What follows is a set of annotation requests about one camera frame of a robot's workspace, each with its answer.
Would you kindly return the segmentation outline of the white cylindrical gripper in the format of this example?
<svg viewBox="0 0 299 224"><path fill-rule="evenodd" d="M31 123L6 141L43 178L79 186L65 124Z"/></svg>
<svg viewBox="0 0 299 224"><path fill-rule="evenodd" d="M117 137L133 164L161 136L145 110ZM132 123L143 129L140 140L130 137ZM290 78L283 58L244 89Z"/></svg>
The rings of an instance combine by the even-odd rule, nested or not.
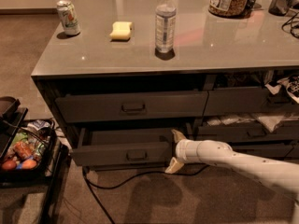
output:
<svg viewBox="0 0 299 224"><path fill-rule="evenodd" d="M165 169L166 174L174 174L179 171L184 163L202 163L198 151L202 148L202 141L185 139L186 136L175 129L171 130L176 146L176 157L173 157L169 166Z"/></svg>

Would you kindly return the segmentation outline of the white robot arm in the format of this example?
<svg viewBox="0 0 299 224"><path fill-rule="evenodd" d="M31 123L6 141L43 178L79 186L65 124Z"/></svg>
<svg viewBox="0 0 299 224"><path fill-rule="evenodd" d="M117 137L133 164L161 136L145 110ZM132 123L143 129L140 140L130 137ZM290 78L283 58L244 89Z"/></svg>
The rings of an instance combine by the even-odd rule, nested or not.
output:
<svg viewBox="0 0 299 224"><path fill-rule="evenodd" d="M188 163L204 163L227 168L294 201L291 224L299 224L299 165L233 151L221 141L187 139L183 133L172 130L176 143L175 156L165 172L174 174Z"/></svg>

